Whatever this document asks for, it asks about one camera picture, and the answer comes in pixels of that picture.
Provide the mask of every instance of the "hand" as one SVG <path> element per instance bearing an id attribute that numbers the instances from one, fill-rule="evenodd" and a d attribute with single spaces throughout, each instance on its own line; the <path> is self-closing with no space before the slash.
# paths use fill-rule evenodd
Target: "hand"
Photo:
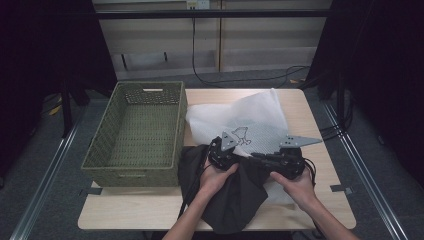
<path id="1" fill-rule="evenodd" d="M 284 191 L 293 198 L 302 210 L 305 210 L 317 200 L 308 168 L 305 168 L 302 175 L 294 180 L 289 180 L 277 172 L 271 172 L 270 176 L 283 186 Z"/>
<path id="2" fill-rule="evenodd" d="M 207 159 L 205 162 L 205 171 L 200 177 L 199 193 L 212 197 L 224 186 L 227 178 L 237 171 L 239 164 L 233 164 L 227 171 L 217 169 L 214 166 L 210 166 L 210 164 L 209 159 Z"/>

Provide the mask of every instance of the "green wicker basket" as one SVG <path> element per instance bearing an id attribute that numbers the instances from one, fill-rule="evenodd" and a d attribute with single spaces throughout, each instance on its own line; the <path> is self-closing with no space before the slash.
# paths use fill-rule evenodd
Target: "green wicker basket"
<path id="1" fill-rule="evenodd" d="M 102 187 L 178 186 L 183 82 L 119 82 L 81 169 Z"/>

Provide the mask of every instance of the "power outlet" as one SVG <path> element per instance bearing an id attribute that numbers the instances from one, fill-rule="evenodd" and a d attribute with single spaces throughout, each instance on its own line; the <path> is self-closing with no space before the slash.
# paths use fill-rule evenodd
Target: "power outlet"
<path id="1" fill-rule="evenodd" d="M 197 0 L 197 9 L 210 9 L 210 1 L 209 0 Z"/>
<path id="2" fill-rule="evenodd" d="M 187 10 L 196 10 L 197 7 L 197 0 L 187 0 Z"/>
<path id="3" fill-rule="evenodd" d="M 187 0 L 187 10 L 210 9 L 209 0 Z"/>

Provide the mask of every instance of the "white plastic bag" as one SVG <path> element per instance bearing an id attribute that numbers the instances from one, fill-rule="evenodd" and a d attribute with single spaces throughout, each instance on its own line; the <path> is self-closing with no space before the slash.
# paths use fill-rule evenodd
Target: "white plastic bag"
<path id="1" fill-rule="evenodd" d="M 200 104 L 187 109 L 196 144 L 209 145 L 212 139 L 227 132 L 238 141 L 235 154 L 279 151 L 287 135 L 287 121 L 274 89 L 257 93 L 230 104 Z"/>

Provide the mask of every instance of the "person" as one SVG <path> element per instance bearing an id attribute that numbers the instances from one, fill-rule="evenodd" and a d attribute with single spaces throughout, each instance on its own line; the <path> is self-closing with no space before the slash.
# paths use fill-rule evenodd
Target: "person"
<path id="1" fill-rule="evenodd" d="M 210 166 L 209 160 L 206 160 L 205 168 L 205 171 L 200 177 L 199 191 L 192 203 L 166 233 L 163 239 L 191 239 L 207 204 L 222 188 L 227 178 L 237 171 L 238 164 L 234 164 L 227 171 L 222 171 L 214 166 Z M 284 191 L 293 198 L 300 209 L 305 211 L 314 220 L 328 240 L 358 239 L 350 230 L 341 224 L 317 198 L 308 168 L 305 168 L 302 175 L 295 180 L 288 180 L 277 172 L 271 172 L 270 176 L 282 185 Z"/>

